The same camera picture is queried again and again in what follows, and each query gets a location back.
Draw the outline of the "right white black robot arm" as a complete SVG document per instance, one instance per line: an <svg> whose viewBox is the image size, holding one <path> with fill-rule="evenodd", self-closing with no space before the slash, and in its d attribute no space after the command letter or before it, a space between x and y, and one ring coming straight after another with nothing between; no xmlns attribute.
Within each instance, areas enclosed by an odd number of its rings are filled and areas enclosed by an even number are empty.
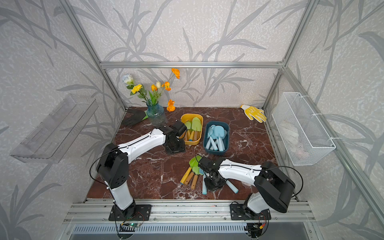
<svg viewBox="0 0 384 240"><path fill-rule="evenodd" d="M251 218L273 209L286 213L294 195L295 183L272 162L262 165L245 165L219 158L212 161L201 158L199 168L206 175L205 184L209 191L215 191L226 185L229 180L237 180L257 188L258 192L247 197L242 209Z"/></svg>

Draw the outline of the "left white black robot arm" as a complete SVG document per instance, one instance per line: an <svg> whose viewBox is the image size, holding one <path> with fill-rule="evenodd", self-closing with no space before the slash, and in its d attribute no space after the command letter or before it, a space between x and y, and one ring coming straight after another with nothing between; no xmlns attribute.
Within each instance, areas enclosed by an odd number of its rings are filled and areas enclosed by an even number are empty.
<svg viewBox="0 0 384 240"><path fill-rule="evenodd" d="M185 142L181 136L186 131L186 125L176 121L172 126L154 128L130 142L120 145L109 144L104 148L96 170L121 211L134 207L134 199L127 183L131 162L158 146L164 146L168 154L185 152Z"/></svg>

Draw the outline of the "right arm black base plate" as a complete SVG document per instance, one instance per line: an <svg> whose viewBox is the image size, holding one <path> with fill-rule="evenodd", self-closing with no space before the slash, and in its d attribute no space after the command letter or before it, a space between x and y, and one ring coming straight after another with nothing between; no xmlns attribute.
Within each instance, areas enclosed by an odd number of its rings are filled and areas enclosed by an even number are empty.
<svg viewBox="0 0 384 240"><path fill-rule="evenodd" d="M232 202L230 204L230 214L231 220L233 221L255 220L267 222L271 220L269 209L263 210L261 213L255 213L248 207L245 207L244 204L239 204L238 202Z"/></svg>

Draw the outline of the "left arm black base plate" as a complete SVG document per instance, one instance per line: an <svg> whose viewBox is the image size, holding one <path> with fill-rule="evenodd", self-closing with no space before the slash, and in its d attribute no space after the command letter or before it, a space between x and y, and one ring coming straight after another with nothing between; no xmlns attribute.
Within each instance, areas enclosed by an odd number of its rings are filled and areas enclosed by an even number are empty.
<svg viewBox="0 0 384 240"><path fill-rule="evenodd" d="M152 205L136 205L132 203L127 209L121 210L117 205L113 205L109 215L109 221L148 221L151 208Z"/></svg>

